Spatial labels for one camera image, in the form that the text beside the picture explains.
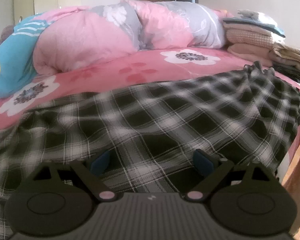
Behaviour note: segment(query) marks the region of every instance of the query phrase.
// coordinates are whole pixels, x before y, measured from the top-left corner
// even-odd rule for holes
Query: plaid blanket
[[[185,192],[202,180],[196,148],[275,172],[300,125],[300,92],[258,63],[197,79],[59,98],[0,131],[0,239],[4,204],[42,161],[69,163],[110,150],[101,179],[117,192]]]

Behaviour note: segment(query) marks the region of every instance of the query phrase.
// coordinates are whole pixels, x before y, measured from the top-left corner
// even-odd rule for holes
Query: folded blanket
[[[251,62],[260,61],[260,63],[265,67],[272,66],[272,61],[269,59],[263,58],[261,56],[258,56],[258,55],[252,54],[252,53],[237,53],[237,52],[235,52],[235,50],[233,50],[233,48],[232,48],[234,45],[232,45],[228,48],[229,53],[231,53],[237,57],[243,58],[245,60],[249,60]]]
[[[278,34],[279,36],[285,38],[286,36],[284,35],[284,31],[281,30],[280,28],[272,25],[272,24],[265,24],[261,23],[255,20],[249,20],[249,19],[241,19],[241,18],[236,18],[236,17],[231,17],[231,18],[223,18],[223,22],[225,23],[237,23],[237,24],[248,24],[248,25],[254,25],[254,26],[259,26],[260,28],[263,28],[265,30],[271,31],[273,33]]]
[[[238,30],[245,30],[250,32],[260,33],[262,35],[267,35],[273,38],[274,41],[282,43],[285,38],[279,36],[276,33],[268,31],[266,29],[260,28],[258,26],[249,25],[249,24],[239,24],[239,23],[223,23],[223,27],[225,29],[238,29]]]
[[[272,67],[274,68],[275,71],[291,78],[295,82],[300,83],[300,71],[296,69],[294,66],[288,66],[288,65],[274,62]]]
[[[258,62],[50,101],[0,131],[0,239],[12,234],[5,202],[42,161],[109,151],[100,179],[112,190],[187,192],[202,180],[192,164],[195,149],[243,165],[258,160],[274,173],[299,125],[300,91]]]
[[[300,63],[298,61],[280,57],[276,55],[273,51],[269,52],[269,58],[274,62],[280,63],[282,65],[295,66],[296,69],[300,70]]]
[[[33,53],[34,68],[52,75],[129,56],[139,50],[141,28],[125,1],[82,10],[42,33]]]
[[[273,45],[273,52],[283,58],[293,59],[300,63],[300,50],[289,47],[284,44],[275,43]]]
[[[258,47],[272,49],[275,44],[275,40],[267,35],[260,33],[238,30],[238,29],[227,29],[226,37],[229,42],[235,43],[247,43]]]
[[[270,50],[267,48],[246,44],[246,43],[236,43],[231,46],[231,50],[236,53],[242,54],[255,54],[259,57],[263,57],[265,59],[270,60],[269,52]]]

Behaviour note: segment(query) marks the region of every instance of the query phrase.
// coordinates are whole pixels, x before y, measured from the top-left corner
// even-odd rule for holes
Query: wooden floor
[[[283,179],[283,182],[282,182],[283,184],[287,181],[288,177],[289,177],[289,176],[291,175],[291,173],[293,172],[293,170],[294,170],[295,166],[297,165],[299,159],[300,159],[300,146],[299,146],[299,148],[297,149],[297,151],[296,151],[296,153],[295,153],[295,155],[294,155],[294,157],[293,157],[293,160],[292,160],[292,162],[291,162],[291,164],[290,164],[290,166],[289,166],[289,169],[288,169],[288,171],[287,171],[287,174],[286,174],[286,176],[285,176],[284,179]],[[295,239],[295,240],[300,240],[300,230],[299,230],[299,232],[294,236],[294,239]]]
[[[294,239],[295,239],[295,240],[300,240],[300,230],[299,230],[299,232],[294,236]]]

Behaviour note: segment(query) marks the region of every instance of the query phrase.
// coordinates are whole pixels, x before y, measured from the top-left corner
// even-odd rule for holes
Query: stack of folded towels
[[[300,50],[284,44],[284,31],[269,16],[250,10],[239,10],[241,18],[223,18],[226,37],[233,45],[228,52],[263,66],[300,83]]]

